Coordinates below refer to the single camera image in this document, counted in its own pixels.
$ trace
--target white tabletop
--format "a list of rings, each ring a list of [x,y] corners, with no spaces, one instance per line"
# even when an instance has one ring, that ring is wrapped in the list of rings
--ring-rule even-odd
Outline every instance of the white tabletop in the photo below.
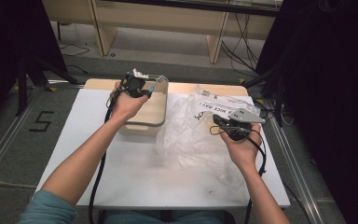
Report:
[[[80,90],[59,141],[51,155],[37,189],[52,171],[75,151],[102,124],[106,113],[106,99],[110,91]],[[168,95],[167,110],[181,97]],[[263,179],[278,205],[290,202],[284,190],[268,143],[267,172]],[[118,133],[106,152],[103,177],[94,205],[97,208],[120,209],[215,209],[244,207],[249,201],[247,188],[234,189],[221,182],[207,167],[180,166],[174,156],[162,156],[155,150],[155,137],[122,135]],[[95,181],[91,180],[77,205],[89,205]]]

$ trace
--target right hand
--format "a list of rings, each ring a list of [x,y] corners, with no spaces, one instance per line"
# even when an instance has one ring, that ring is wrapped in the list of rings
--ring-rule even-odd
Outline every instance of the right hand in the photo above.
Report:
[[[117,89],[119,84],[120,82],[116,83],[114,91]],[[119,116],[123,119],[123,121],[127,121],[136,115],[142,105],[147,102],[148,98],[146,95],[139,98],[132,98],[127,93],[122,92],[116,100],[112,117]]]
[[[259,146],[261,145],[261,139],[258,133],[260,133],[260,125],[252,123],[252,130],[256,132],[250,132],[249,137],[252,138]],[[228,148],[228,153],[232,161],[239,166],[243,167],[246,170],[256,169],[255,168],[255,158],[257,156],[257,148],[246,138],[240,141],[232,140],[227,133],[221,130],[220,136],[223,141],[226,143]]]

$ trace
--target plastic bag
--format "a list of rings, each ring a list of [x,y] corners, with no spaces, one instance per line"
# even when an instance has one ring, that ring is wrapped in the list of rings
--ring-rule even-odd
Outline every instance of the plastic bag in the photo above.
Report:
[[[227,118],[245,108],[259,115],[260,109],[230,96],[214,95],[197,86],[195,93],[180,98],[167,114],[157,135],[158,154],[176,155],[183,167],[208,166],[234,189],[244,183],[219,134],[212,135],[213,114]]]

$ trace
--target finger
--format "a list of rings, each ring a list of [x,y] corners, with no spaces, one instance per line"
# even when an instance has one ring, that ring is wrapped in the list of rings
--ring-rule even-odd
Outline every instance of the finger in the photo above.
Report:
[[[228,136],[228,134],[225,131],[223,131],[222,129],[219,129],[219,133],[225,143],[227,143],[228,141],[231,140],[231,138]]]
[[[251,129],[257,131],[258,133],[260,133],[261,126],[258,123],[251,123]]]
[[[256,123],[252,123],[252,130],[254,132],[250,132],[249,133],[249,137],[252,138],[252,140],[254,140],[258,145],[261,145],[261,138],[260,138],[260,130],[261,127],[259,124]]]

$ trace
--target teal sleeve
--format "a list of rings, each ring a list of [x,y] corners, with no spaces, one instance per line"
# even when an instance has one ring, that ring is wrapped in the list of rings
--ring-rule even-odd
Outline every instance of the teal sleeve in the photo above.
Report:
[[[71,223],[76,215],[71,204],[41,189],[21,214],[19,223]]]

